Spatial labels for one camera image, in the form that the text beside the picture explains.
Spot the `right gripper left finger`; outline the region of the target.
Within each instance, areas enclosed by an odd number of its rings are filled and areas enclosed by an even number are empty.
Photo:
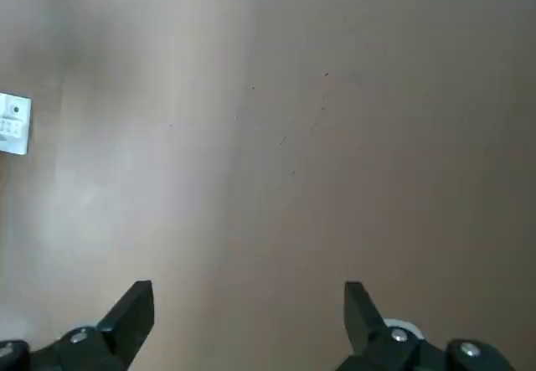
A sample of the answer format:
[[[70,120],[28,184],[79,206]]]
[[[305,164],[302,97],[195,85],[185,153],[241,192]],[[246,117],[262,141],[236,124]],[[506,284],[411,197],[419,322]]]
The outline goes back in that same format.
[[[1,369],[127,370],[154,320],[152,283],[137,281],[93,327],[77,327],[36,351],[24,340],[1,341]]]

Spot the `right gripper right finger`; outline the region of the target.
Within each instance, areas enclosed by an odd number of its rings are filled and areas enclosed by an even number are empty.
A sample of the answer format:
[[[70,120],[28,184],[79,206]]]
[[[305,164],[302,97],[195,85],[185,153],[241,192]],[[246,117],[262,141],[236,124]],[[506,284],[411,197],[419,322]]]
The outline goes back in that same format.
[[[353,354],[339,370],[513,371],[507,358],[490,344],[453,339],[440,349],[408,327],[390,326],[362,283],[344,287],[344,325]]]

